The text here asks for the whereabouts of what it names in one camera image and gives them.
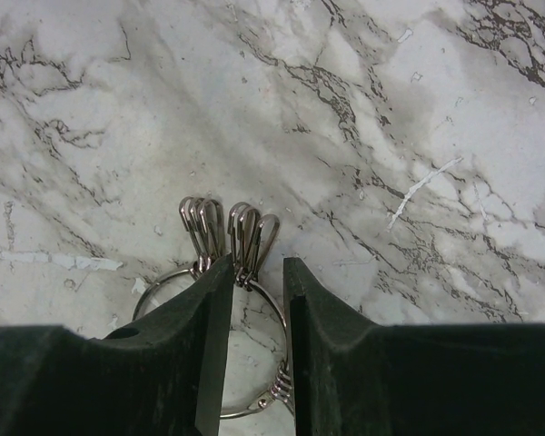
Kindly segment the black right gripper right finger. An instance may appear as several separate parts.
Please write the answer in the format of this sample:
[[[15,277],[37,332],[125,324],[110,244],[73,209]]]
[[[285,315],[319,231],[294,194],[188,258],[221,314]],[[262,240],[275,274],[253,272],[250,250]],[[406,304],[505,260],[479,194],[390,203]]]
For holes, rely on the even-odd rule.
[[[545,323],[379,325],[283,262],[300,435],[545,435]]]

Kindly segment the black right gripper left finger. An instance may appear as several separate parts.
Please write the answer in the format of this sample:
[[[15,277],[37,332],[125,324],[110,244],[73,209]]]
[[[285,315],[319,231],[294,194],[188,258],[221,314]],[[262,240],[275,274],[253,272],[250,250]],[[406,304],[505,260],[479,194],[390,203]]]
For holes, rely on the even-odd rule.
[[[215,435],[234,272],[229,257],[103,339],[0,327],[0,435]]]

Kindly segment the silver keyring with clips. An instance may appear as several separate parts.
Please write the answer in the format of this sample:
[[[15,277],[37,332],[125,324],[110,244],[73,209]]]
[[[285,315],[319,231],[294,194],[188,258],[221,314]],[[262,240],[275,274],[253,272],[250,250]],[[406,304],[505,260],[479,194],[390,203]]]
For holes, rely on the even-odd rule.
[[[273,213],[262,214],[247,202],[238,202],[224,213],[221,202],[197,196],[184,197],[179,204],[179,214],[196,252],[196,260],[155,279],[137,302],[132,320],[144,315],[147,303],[168,282],[185,274],[198,280],[217,260],[230,253],[234,284],[247,292],[256,292],[269,305],[282,327],[285,347],[274,379],[267,388],[246,403],[223,407],[220,418],[240,419],[260,413],[276,402],[283,404],[290,414],[295,414],[286,317],[279,303],[259,283],[260,270],[280,229],[279,217]]]

